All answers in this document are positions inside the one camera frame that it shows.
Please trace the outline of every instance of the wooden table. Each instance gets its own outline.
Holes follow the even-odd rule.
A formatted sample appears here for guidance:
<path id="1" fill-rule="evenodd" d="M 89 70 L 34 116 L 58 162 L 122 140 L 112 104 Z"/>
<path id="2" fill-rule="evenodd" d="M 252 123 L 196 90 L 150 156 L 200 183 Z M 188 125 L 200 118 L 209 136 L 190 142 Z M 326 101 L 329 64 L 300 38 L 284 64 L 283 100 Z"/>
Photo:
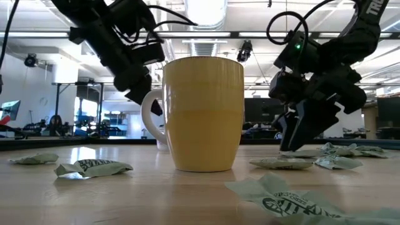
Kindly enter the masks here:
<path id="1" fill-rule="evenodd" d="M 317 146 L 306 146 L 314 149 Z M 11 165 L 7 159 L 53 152 L 58 163 L 101 158 L 130 163 L 122 175 L 57 178 L 56 164 Z M 293 189 L 321 191 L 347 211 L 400 208 L 400 152 L 391 159 L 359 158 L 349 171 L 312 167 L 274 171 Z M 268 170 L 248 164 L 277 156 L 277 146 L 241 146 L 232 170 L 214 173 L 177 171 L 168 152 L 155 146 L 76 146 L 0 152 L 1 224 L 277 224 L 261 208 L 241 201 L 226 181 L 258 179 Z"/>

